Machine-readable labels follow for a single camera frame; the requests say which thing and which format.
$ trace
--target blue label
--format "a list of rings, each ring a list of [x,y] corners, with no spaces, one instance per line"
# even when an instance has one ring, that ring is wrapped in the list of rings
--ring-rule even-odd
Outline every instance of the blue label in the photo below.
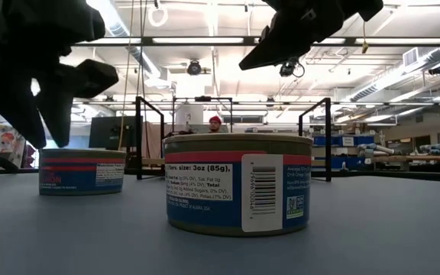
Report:
[[[208,163],[194,163],[201,166],[202,164],[210,165]],[[183,193],[185,196],[173,196],[171,192],[167,195],[167,214],[169,218],[177,221],[192,223],[195,225],[205,226],[225,226],[225,227],[242,227],[242,164],[241,162],[229,162],[232,164],[231,171],[231,194],[232,200],[206,200],[192,198],[191,195]],[[195,183],[198,181],[183,182],[180,180],[174,181],[178,178],[175,166],[181,164],[167,164],[167,166],[174,166],[173,171],[167,170],[167,188],[177,188],[184,190],[189,188],[194,192],[196,187],[191,187],[188,183]],[[210,173],[212,182],[214,182],[215,174]],[[191,172],[190,175],[195,176],[197,173]],[[283,201],[277,202],[283,205],[283,228],[296,227],[305,225],[309,219],[309,181],[310,181],[310,165],[299,164],[285,164],[283,165]],[[205,189],[204,192],[221,192],[221,189]]]
[[[117,192],[123,185],[123,164],[59,163],[41,167],[43,193]]]

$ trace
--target gray tabletop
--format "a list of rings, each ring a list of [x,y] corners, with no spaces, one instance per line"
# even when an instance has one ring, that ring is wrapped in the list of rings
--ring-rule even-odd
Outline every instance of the gray tabletop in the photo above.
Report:
[[[0,274],[440,274],[440,183],[312,182],[309,227],[269,238],[167,224],[164,182],[39,196],[37,175],[0,175]]]

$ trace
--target ceiling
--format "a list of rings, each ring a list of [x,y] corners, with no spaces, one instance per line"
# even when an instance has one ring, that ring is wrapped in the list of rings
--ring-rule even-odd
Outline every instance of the ceiling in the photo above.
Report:
[[[408,5],[434,5],[433,8],[399,8],[404,2],[385,1],[385,9],[366,23],[367,36],[440,37],[440,1],[407,1]],[[246,3],[244,0],[217,0],[214,8],[208,6],[208,3],[210,2],[207,0],[162,1],[161,7],[167,10],[168,19],[163,25],[154,27],[150,24],[148,16],[145,16],[143,35],[155,37],[198,37],[210,34],[259,36],[274,14],[271,7],[259,0],[254,0],[254,7],[249,12],[244,10]],[[155,9],[152,1],[143,0],[142,5],[147,7],[148,12]],[[115,7],[121,19],[133,36],[141,35],[140,6],[141,3],[138,0],[134,1],[134,5],[132,1],[115,1]],[[209,20],[215,22],[215,17],[218,17],[218,23],[216,23],[218,27],[212,34],[209,31]],[[159,21],[161,11],[155,11],[153,18]],[[361,37],[363,26],[363,20],[355,15],[349,18],[334,36]],[[409,50],[406,47],[370,47],[368,52],[362,54],[359,47],[314,47],[304,56],[305,75],[300,79],[295,79],[294,77],[280,77],[279,68],[274,66],[241,71],[238,63],[251,49],[252,47],[216,47],[218,63],[215,78],[219,95],[279,96],[280,90],[284,88],[282,95],[333,96],[337,88],[354,88],[371,81],[378,73],[400,62],[402,54]],[[190,60],[199,60],[203,67],[212,68],[210,47],[145,47],[144,53],[157,67],[165,67],[174,72],[178,70],[181,72],[184,69],[184,63]],[[95,49],[80,47],[75,48],[69,57],[64,58],[64,62],[78,63],[83,58],[96,58],[116,66],[123,77],[117,85],[107,91],[107,93],[116,95],[125,93],[125,76],[127,64],[129,64],[127,94],[133,95],[138,90],[142,93],[138,75],[134,72],[138,63],[133,57],[129,60],[128,57],[128,52],[123,47],[97,47]],[[205,90],[206,94],[213,93],[211,86],[207,86]],[[166,97],[170,94],[169,89],[148,87],[145,92],[160,93]]]

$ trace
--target security camera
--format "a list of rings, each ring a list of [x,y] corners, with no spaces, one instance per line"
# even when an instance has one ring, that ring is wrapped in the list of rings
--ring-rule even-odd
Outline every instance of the security camera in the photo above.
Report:
[[[198,76],[200,73],[202,73],[202,67],[199,65],[199,61],[198,60],[191,60],[189,62],[189,66],[188,66],[188,69],[186,70],[186,72],[190,76]]]
[[[293,75],[295,68],[296,68],[296,63],[294,62],[294,59],[290,59],[286,61],[281,65],[280,76],[288,77]]]

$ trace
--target white cylinder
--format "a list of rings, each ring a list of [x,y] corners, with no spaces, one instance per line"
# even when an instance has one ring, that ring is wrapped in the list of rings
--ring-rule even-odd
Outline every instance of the white cylinder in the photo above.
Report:
[[[203,105],[184,104],[176,111],[177,125],[202,125]]]

